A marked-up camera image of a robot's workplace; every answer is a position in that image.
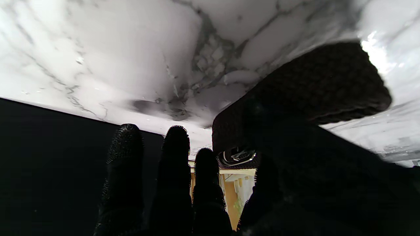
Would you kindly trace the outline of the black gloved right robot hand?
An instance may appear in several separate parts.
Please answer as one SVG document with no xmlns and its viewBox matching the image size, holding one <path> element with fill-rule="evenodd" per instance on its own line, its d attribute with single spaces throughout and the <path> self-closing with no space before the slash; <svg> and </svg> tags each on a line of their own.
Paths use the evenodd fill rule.
<svg viewBox="0 0 420 236">
<path fill-rule="evenodd" d="M 248 100 L 246 143 L 261 154 L 255 185 L 233 230 L 216 154 L 195 159 L 190 140 L 169 128 L 149 226 L 143 228 L 143 140 L 121 125 L 107 157 L 95 236 L 418 236 L 419 167 L 406 168 L 271 104 Z"/>
</svg>

